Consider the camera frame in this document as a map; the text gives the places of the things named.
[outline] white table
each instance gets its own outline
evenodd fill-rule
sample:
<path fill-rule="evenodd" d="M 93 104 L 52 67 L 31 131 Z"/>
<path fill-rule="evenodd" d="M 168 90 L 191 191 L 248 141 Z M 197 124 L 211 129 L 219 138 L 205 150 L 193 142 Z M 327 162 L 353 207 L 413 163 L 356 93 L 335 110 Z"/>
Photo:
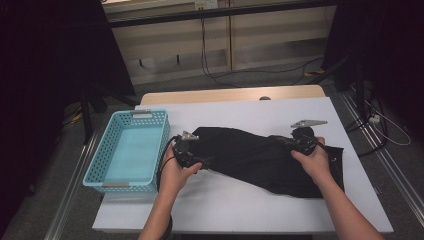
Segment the white table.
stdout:
<path fill-rule="evenodd" d="M 143 105 L 136 109 L 168 111 L 171 136 L 197 127 L 231 127 L 253 134 L 290 136 L 292 123 L 327 120 L 314 126 L 330 146 L 344 148 L 343 173 L 347 196 L 380 232 L 392 226 L 326 97 L 244 102 Z M 93 228 L 105 232 L 139 232 L 154 195 L 107 193 Z M 211 170 L 191 177 L 175 202 L 174 233 L 297 234 L 334 231 L 322 199 L 274 195 L 264 189 Z"/>

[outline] wall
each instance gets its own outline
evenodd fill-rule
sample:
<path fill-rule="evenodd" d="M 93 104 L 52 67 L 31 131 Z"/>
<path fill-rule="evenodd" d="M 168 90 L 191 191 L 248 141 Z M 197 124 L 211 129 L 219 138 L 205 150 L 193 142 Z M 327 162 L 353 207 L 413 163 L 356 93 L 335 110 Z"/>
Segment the wall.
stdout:
<path fill-rule="evenodd" d="M 108 19 L 116 20 L 193 11 L 194 2 L 114 0 L 103 6 Z M 279 2 L 283 1 L 220 0 L 218 5 L 239 7 Z M 206 19 L 205 45 L 210 71 L 298 62 L 322 56 L 325 50 L 325 41 L 322 39 L 328 36 L 335 9 L 332 6 Z M 173 78 L 202 74 L 200 20 L 117 28 L 113 32 L 133 84 L 169 79 L 172 71 L 177 73 L 172 75 Z M 273 54 L 275 49 L 264 51 L 270 47 L 284 49 L 284 52 Z M 252 58 L 251 54 L 259 54 L 261 57 Z M 197 58 L 198 66 L 176 67 L 177 55 L 184 59 Z M 150 68 L 138 69 L 140 59 L 143 67 Z"/>

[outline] black cable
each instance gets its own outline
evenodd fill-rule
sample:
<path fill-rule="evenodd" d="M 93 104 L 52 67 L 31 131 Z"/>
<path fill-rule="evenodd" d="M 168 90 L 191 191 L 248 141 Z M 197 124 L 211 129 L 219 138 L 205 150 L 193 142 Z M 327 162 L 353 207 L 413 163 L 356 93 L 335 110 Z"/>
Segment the black cable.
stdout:
<path fill-rule="evenodd" d="M 217 80 L 217 78 L 225 77 L 227 75 L 236 74 L 236 73 L 285 73 L 285 72 L 291 72 L 291 71 L 295 71 L 295 70 L 298 70 L 298 69 L 302 69 L 302 74 L 299 77 L 299 79 L 297 79 L 295 82 L 293 82 L 291 84 L 291 85 L 295 85 L 297 82 L 299 82 L 303 78 L 303 75 L 305 73 L 305 68 L 306 68 L 307 65 L 309 65 L 312 62 L 315 62 L 317 60 L 323 59 L 323 57 L 315 58 L 315 59 L 312 59 L 312 60 L 308 61 L 305 64 L 302 64 L 299 67 L 295 67 L 295 68 L 287 69 L 287 70 L 279 70 L 279 71 L 242 70 L 242 71 L 232 71 L 232 72 L 224 73 L 224 74 L 221 74 L 221 75 L 218 75 L 218 76 L 212 76 L 212 74 L 209 71 L 208 62 L 207 62 L 207 56 L 206 56 L 206 37 L 205 37 L 206 36 L 206 29 L 205 29 L 205 20 L 204 19 L 201 19 L 201 23 L 202 23 L 202 70 L 203 70 L 203 73 L 207 77 L 211 78 L 213 81 L 215 81 L 218 84 L 227 85 L 227 86 L 231 86 L 231 87 L 235 87 L 235 88 L 241 88 L 240 86 L 236 86 L 236 85 L 233 85 L 233 84 L 230 84 L 230 83 L 220 82 L 220 81 Z"/>
<path fill-rule="evenodd" d="M 377 103 L 378 103 L 378 105 L 379 105 L 379 110 L 380 110 L 381 114 L 382 114 L 382 115 L 384 115 L 384 110 L 383 110 L 383 106 L 382 106 L 382 104 L 381 104 L 380 99 L 379 99 L 379 98 L 376 98 L 376 100 L 377 100 Z M 375 107 L 372 105 L 372 103 L 370 103 L 370 105 L 371 105 L 371 110 L 376 111 L 376 109 L 375 109 Z M 384 118 L 381 118 L 380 124 L 381 124 L 381 127 L 382 127 L 382 129 L 383 129 L 384 135 L 388 136 L 388 129 L 387 129 L 387 123 L 386 123 L 386 120 L 385 120 Z M 358 157 L 359 157 L 359 158 L 361 158 L 361 157 L 367 156 L 367 155 L 369 155 L 369 154 L 371 154 L 371 153 L 374 153 L 374 152 L 376 152 L 376 151 L 378 151 L 378 150 L 382 149 L 383 147 L 385 147 L 385 146 L 386 146 L 386 144 L 387 144 L 387 139 L 386 139 L 386 138 L 383 138 L 382 142 L 381 142 L 381 143 L 380 143 L 377 147 L 375 147 L 375 148 L 371 149 L 370 151 L 367 151 L 367 152 L 364 152 L 364 153 L 358 154 Z"/>
<path fill-rule="evenodd" d="M 163 158 L 165 157 L 165 153 L 166 153 L 166 151 L 168 150 L 169 145 L 170 145 L 170 144 L 171 144 L 171 142 L 172 142 L 172 141 L 174 141 L 175 139 L 177 139 L 177 136 L 172 137 L 172 138 L 171 138 L 171 139 L 169 139 L 169 140 L 168 140 L 168 142 L 166 143 L 165 148 L 163 149 L 162 154 L 161 154 L 161 157 L 160 157 L 160 159 L 159 159 L 160 164 L 162 164 L 162 160 L 163 160 Z M 166 164 L 169 160 L 171 160 L 171 159 L 172 159 L 172 158 L 170 158 L 170 159 L 166 160 L 162 167 L 161 167 L 161 165 L 159 165 L 158 170 L 157 170 L 157 172 L 156 172 L 156 186 L 157 186 L 157 190 L 158 190 L 158 192 L 159 192 L 159 188 L 160 188 L 160 178 L 161 178 L 161 176 L 162 176 L 162 170 L 163 170 L 163 168 L 165 167 L 165 164 Z"/>
<path fill-rule="evenodd" d="M 168 159 L 166 159 L 166 161 L 163 163 L 163 165 L 162 165 L 162 169 L 160 170 L 160 172 L 162 172 L 163 171 L 163 169 L 165 168 L 165 165 L 171 160 L 171 159 L 173 159 L 173 158 L 175 158 L 175 156 L 172 156 L 172 157 L 170 157 L 170 158 L 168 158 Z"/>
<path fill-rule="evenodd" d="M 202 70 L 203 70 L 203 73 L 218 84 L 227 85 L 227 86 L 235 87 L 235 88 L 241 88 L 239 86 L 236 86 L 236 85 L 233 85 L 233 84 L 230 84 L 230 83 L 220 82 L 220 81 L 216 80 L 216 78 L 213 77 L 212 74 L 209 72 L 208 61 L 207 61 L 207 57 L 206 57 L 205 20 L 203 18 L 201 19 L 201 23 L 202 23 Z"/>

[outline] metal rail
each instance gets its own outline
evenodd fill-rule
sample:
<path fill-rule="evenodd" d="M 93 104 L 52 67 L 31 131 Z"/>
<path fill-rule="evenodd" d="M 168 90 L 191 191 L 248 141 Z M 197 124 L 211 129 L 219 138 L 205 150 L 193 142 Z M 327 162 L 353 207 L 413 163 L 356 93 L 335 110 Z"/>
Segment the metal rail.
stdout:
<path fill-rule="evenodd" d="M 121 28 L 138 25 L 148 25 L 166 22 L 178 22 L 194 19 L 206 19 L 226 16 L 236 16 L 254 13 L 287 11 L 295 9 L 316 8 L 337 5 L 337 0 L 300 0 L 284 3 L 273 3 L 264 5 L 252 5 L 242 7 L 217 8 L 203 11 L 190 11 L 182 13 L 172 13 L 160 16 L 136 17 L 126 19 L 110 20 L 104 23 L 91 23 L 84 25 L 64 26 L 61 29 L 101 29 L 101 28 Z"/>

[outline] human hand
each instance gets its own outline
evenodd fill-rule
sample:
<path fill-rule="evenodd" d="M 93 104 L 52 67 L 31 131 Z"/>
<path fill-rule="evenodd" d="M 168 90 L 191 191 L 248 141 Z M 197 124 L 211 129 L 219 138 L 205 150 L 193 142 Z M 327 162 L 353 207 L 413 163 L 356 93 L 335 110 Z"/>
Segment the human hand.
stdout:
<path fill-rule="evenodd" d="M 162 159 L 162 175 L 160 180 L 159 194 L 166 194 L 176 198 L 179 191 L 185 186 L 187 179 L 200 170 L 201 163 L 196 163 L 190 168 L 181 168 L 172 151 L 172 144 L 169 145 Z"/>
<path fill-rule="evenodd" d="M 317 140 L 325 145 L 325 139 L 317 137 Z M 309 155 L 303 155 L 297 151 L 291 151 L 292 157 L 298 160 L 305 172 L 311 176 L 315 184 L 320 186 L 323 181 L 332 179 L 330 173 L 330 167 L 328 163 L 328 154 L 319 145 L 315 147 L 315 150 Z"/>

